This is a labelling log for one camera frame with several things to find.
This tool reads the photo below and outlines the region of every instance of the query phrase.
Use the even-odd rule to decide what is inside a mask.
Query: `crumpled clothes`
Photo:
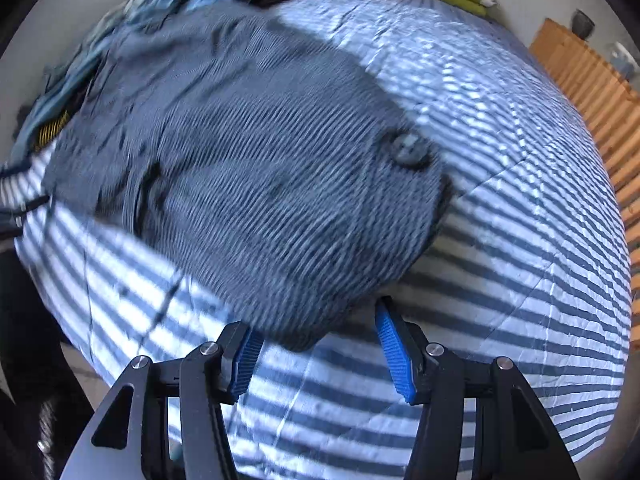
[[[43,189],[312,346],[431,239],[438,150],[348,53],[237,3],[119,34]]]
[[[129,0],[107,12],[76,48],[71,62],[46,75],[43,93],[20,128],[9,163],[22,161],[30,152],[39,127],[62,113],[68,99],[100,65],[117,30],[158,26],[171,14],[190,12],[216,1],[220,0]]]

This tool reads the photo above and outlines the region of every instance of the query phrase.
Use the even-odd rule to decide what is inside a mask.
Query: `bedspread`
[[[510,33],[436,0],[293,0],[274,11],[354,53],[442,147],[457,197],[434,244],[386,290],[405,318],[462,357],[513,358],[574,459],[597,447],[623,381],[629,270],[615,197],[578,112]],[[40,192],[50,152],[1,181],[3,203]],[[15,245],[108,383],[135,355],[184,356],[231,320],[170,262],[63,203],[30,213]],[[225,420],[246,474],[389,479],[404,474],[419,415],[393,388],[364,305],[302,354],[266,344]]]

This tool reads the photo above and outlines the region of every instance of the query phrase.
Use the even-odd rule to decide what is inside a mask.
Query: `wooden slat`
[[[631,251],[629,257],[631,258],[631,265],[640,263],[640,248]]]
[[[574,84],[578,74],[583,70],[585,63],[589,62],[590,59],[591,53],[588,50],[582,50],[575,56],[568,70],[558,78],[556,83],[565,95]]]
[[[610,135],[615,133],[618,125],[625,120],[625,118],[631,113],[635,105],[630,100],[624,100],[622,104],[613,110],[611,115],[602,123],[593,134],[593,140],[596,141],[596,145],[602,152],[602,145],[609,140]]]
[[[640,198],[620,211],[620,216],[625,225],[631,224],[635,219],[640,218]]]
[[[602,60],[596,59],[594,67],[591,69],[591,73],[584,80],[584,83],[580,86],[577,92],[572,96],[572,102],[578,110],[582,111],[583,103],[587,97],[597,92],[602,88],[602,81],[609,76],[609,71]]]
[[[544,58],[545,44],[549,41],[549,35],[551,33],[551,29],[553,28],[553,21],[547,18],[543,23],[540,30],[536,33],[536,37],[533,39],[531,46],[529,47],[530,52],[536,56],[537,59]]]
[[[571,37],[565,36],[559,43],[559,47],[554,52],[554,66],[548,70],[551,79],[557,81],[562,72],[566,70],[566,66],[578,52],[578,46],[572,41]]]
[[[616,193],[619,204],[625,204],[640,192],[640,174],[635,176]]]
[[[597,94],[594,95],[591,103],[586,107],[582,114],[582,118],[584,119],[584,123],[587,124],[587,127],[589,127],[590,121],[612,101],[616,88],[619,86],[620,82],[618,81],[618,78],[609,73],[609,76],[604,82],[602,91],[597,92]]]
[[[625,99],[625,92],[626,89],[624,85],[618,81],[615,90],[607,98],[607,103],[602,107],[602,110],[600,110],[593,119],[587,121],[587,126],[593,135],[593,140],[598,141],[602,138],[601,126],[606,124],[607,119],[615,113],[615,110],[619,110],[621,107],[629,108],[632,106],[632,101]]]
[[[631,327],[629,343],[629,350],[631,352],[637,352],[640,349],[640,325]]]
[[[625,165],[628,168],[636,166],[639,162],[638,156],[636,156],[638,148],[640,148],[640,126],[636,126],[634,130],[629,131],[629,133],[625,135],[625,140],[622,144],[613,152],[607,153],[607,158],[604,158],[603,155],[605,161],[604,167],[607,169],[607,172],[611,174],[611,170],[622,163],[622,168],[624,168]]]
[[[632,227],[626,230],[625,238],[626,238],[626,243],[628,244],[630,244],[635,240],[640,240],[640,222],[638,222],[637,224],[633,225]],[[638,276],[638,279],[640,280],[640,273],[636,274],[636,276]]]
[[[631,109],[629,114],[623,118],[622,123],[616,127],[616,131],[612,132],[600,149],[602,158],[606,158],[612,150],[622,142],[629,132],[634,130],[640,121],[640,106]]]
[[[556,84],[562,88],[562,82],[570,77],[575,65],[579,62],[581,54],[584,52],[584,48],[580,43],[579,38],[569,36],[569,43],[567,45],[566,57],[562,60],[562,67],[556,74],[552,76]]]
[[[591,108],[593,102],[602,95],[607,83],[611,81],[611,72],[606,66],[601,66],[598,72],[593,88],[585,93],[583,99],[576,101],[575,107],[578,108],[583,118],[586,117],[587,111]]]
[[[620,189],[622,186],[632,179],[636,174],[640,173],[640,153],[636,153],[625,164],[611,174],[611,185],[613,189]]]
[[[576,74],[574,82],[569,85],[569,88],[566,91],[566,96],[571,102],[575,102],[576,93],[578,93],[580,89],[587,84],[587,80],[593,76],[593,70],[597,64],[598,59],[593,56],[589,56],[586,63],[580,68],[580,72]]]

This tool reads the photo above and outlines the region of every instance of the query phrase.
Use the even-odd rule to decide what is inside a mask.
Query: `floor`
[[[78,350],[67,345],[63,345],[62,349],[89,402],[96,408],[109,387],[98,377]],[[607,475],[614,470],[616,463],[622,457],[639,422],[640,352],[632,355],[627,362],[620,402],[604,444],[576,464],[581,480],[607,480]]]
[[[625,452],[640,422],[640,352],[629,357],[625,382],[604,444],[577,462],[581,480],[606,480]]]

